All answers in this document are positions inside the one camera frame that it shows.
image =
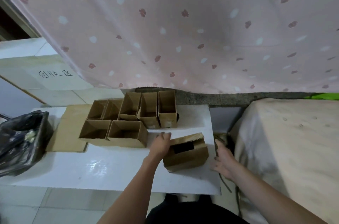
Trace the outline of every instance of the hand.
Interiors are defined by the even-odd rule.
[[[223,143],[219,140],[215,140],[218,146],[218,157],[215,157],[215,161],[211,165],[211,169],[219,172],[225,178],[231,179],[234,182],[234,176],[232,173],[236,171],[240,163],[237,162],[229,149],[227,149]]]
[[[165,157],[170,148],[171,135],[171,133],[161,132],[161,134],[156,136],[150,146],[149,156],[151,158],[157,159],[160,162]]]

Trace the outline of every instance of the person's left arm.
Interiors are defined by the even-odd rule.
[[[155,170],[168,152],[170,139],[171,133],[164,132],[154,139],[137,174],[97,224],[145,222]]]

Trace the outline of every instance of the black shoe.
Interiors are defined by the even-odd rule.
[[[166,194],[164,202],[175,204],[179,202],[178,196],[173,194]]]
[[[212,204],[212,198],[210,195],[199,195],[199,203]]]

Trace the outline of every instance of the leaf-patterned fabric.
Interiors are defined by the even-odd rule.
[[[339,91],[339,0],[12,0],[97,87]]]

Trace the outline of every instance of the white table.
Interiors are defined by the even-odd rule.
[[[65,107],[35,108],[50,112],[54,128]],[[177,128],[148,130],[147,148],[99,147],[89,144],[85,153],[46,153],[28,171],[16,177],[0,178],[3,185],[124,190],[148,155],[150,143],[161,131],[172,132],[172,139],[202,132],[210,157],[203,166],[169,173],[161,161],[154,176],[152,192],[220,195],[220,180],[209,165],[215,156],[212,123],[208,105],[178,105]]]

